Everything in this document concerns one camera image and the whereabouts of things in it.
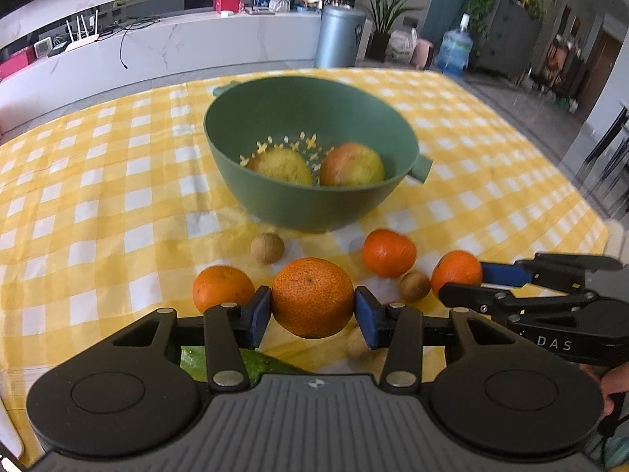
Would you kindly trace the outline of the person's right hand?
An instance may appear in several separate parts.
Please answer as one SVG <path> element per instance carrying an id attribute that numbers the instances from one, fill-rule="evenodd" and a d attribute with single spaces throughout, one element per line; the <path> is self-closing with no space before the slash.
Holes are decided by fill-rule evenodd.
<path id="1" fill-rule="evenodd" d="M 596 374 L 591 365 L 580 364 L 579 368 L 592 376 L 595 382 L 598 383 L 603 395 L 603 400 L 605 401 L 603 415 L 605 417 L 611 415 L 614 409 L 614 402 L 612 401 L 611 395 L 627 392 L 629 390 L 629 363 L 626 362 L 619 365 L 617 368 L 605 373 L 605 375 Z"/>

